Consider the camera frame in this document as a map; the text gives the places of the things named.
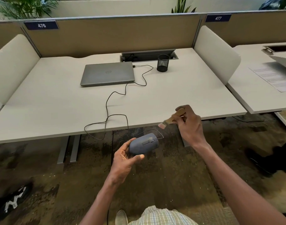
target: black mesh pen holder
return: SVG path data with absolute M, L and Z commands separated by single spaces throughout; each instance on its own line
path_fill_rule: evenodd
M 159 72 L 166 72 L 168 69 L 170 57 L 168 55 L 158 56 L 158 67 L 156 68 Z

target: closed gray laptop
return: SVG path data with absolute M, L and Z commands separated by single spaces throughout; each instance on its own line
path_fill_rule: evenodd
M 135 81 L 133 63 L 117 62 L 86 65 L 81 86 L 103 85 Z

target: paint brush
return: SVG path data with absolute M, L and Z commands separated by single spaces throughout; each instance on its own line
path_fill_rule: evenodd
M 181 108 L 177 112 L 175 112 L 173 115 L 182 116 L 185 112 L 186 112 L 185 109 Z M 161 129 L 164 129 L 167 125 L 173 123 L 172 120 L 173 120 L 173 117 L 170 117 L 167 120 L 163 121 L 162 123 L 158 124 L 158 127 L 160 127 Z

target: number sign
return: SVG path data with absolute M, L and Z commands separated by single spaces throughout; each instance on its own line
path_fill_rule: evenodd
M 231 16 L 231 14 L 207 15 L 205 22 L 228 22 Z
M 28 30 L 50 30 L 58 29 L 56 21 L 32 21 L 24 22 Z

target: cubicle partition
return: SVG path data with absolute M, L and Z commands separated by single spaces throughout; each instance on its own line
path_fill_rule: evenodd
M 56 20 L 58 29 L 25 30 L 42 57 L 192 47 L 200 15 L 124 16 Z
M 206 20 L 207 15 L 215 15 L 215 18 Z M 223 16 L 227 15 L 231 15 L 228 21 L 220 21 Z M 286 42 L 286 10 L 209 13 L 203 16 L 200 26 L 203 25 L 210 28 L 232 47 Z
M 17 34 L 23 34 L 18 22 L 0 21 L 0 49 Z

